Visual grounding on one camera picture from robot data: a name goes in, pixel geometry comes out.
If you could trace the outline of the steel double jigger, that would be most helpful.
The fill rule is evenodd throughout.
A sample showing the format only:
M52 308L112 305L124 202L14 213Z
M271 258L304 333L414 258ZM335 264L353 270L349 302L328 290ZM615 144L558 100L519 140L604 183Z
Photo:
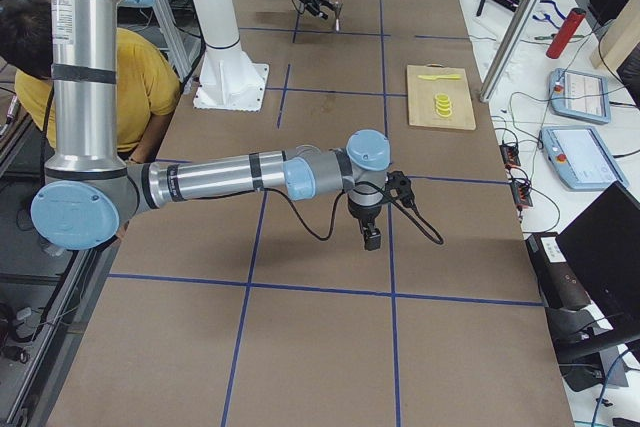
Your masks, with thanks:
M333 3L333 12L334 12L334 31L340 31L340 15L343 4L339 1Z

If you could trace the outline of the bamboo cutting board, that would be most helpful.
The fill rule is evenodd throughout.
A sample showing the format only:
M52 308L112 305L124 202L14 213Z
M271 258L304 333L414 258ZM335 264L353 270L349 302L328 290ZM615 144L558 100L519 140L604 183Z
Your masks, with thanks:
M411 126L464 131L476 129L464 69L408 65L406 80Z

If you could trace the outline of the yellow plastic knife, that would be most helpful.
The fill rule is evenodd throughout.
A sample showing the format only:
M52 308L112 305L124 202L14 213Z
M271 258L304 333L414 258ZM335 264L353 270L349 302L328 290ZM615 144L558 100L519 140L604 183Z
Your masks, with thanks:
M419 74L417 78L424 81L462 80L460 74Z

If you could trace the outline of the person in yellow shirt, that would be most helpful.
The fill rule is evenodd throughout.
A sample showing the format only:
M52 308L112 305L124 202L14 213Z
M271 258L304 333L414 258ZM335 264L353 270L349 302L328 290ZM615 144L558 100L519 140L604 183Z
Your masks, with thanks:
M51 27L51 7L47 3L1 11L1 57L16 68L14 86L22 106L46 132L49 144L55 146ZM116 86L118 155L131 163L156 158L178 105L181 86L155 45L133 31L118 28L114 69L62 64L60 71L70 74L75 82Z

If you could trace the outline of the near teach pendant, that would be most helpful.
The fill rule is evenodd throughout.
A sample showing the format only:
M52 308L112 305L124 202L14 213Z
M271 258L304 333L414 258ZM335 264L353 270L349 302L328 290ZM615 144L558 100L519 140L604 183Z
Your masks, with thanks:
M591 126L546 126L540 131L544 157L560 181L573 191L603 191L629 181Z

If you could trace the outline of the teach pendant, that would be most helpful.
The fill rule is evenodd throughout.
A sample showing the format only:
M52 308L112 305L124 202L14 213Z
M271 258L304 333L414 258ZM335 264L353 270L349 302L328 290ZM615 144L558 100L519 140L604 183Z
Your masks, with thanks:
M609 85L603 76L556 68L548 84L550 107L556 115L598 125L611 122Z
M573 191L603 191L629 181L591 126L546 126L540 131L544 157L560 181Z

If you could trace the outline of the black monitor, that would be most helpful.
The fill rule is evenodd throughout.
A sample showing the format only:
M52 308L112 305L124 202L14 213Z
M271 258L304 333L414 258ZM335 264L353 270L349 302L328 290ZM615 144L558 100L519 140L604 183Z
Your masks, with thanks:
M618 181L556 237L590 299L613 328L556 348L560 362L604 349L639 346L639 201Z

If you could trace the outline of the far teach pendant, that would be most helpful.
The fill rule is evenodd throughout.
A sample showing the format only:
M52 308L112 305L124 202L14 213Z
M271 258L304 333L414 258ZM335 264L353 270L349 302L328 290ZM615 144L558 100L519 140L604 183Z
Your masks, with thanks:
M556 68L548 84L550 107L556 115L598 125L611 122L609 85L603 76Z

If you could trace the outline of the red bottle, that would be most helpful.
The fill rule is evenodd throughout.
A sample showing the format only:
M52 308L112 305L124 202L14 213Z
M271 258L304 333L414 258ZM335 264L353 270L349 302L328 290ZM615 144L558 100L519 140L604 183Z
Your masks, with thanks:
M586 11L584 9L579 7L571 9L546 50L545 55L548 58L558 59L560 57L585 17Z

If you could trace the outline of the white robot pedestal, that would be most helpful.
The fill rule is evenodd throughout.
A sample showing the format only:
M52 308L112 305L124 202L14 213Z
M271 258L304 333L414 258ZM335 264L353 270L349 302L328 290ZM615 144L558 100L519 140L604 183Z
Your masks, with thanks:
M194 106L257 112L269 66L256 64L243 50L233 0L193 0L205 44Z

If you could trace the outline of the aluminium frame post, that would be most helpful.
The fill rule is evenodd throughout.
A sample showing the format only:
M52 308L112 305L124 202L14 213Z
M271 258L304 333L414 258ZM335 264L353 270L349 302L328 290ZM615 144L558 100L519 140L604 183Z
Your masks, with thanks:
M488 103L499 84L502 74L524 34L528 21L539 0L521 0L505 35L496 51L479 92L479 100Z

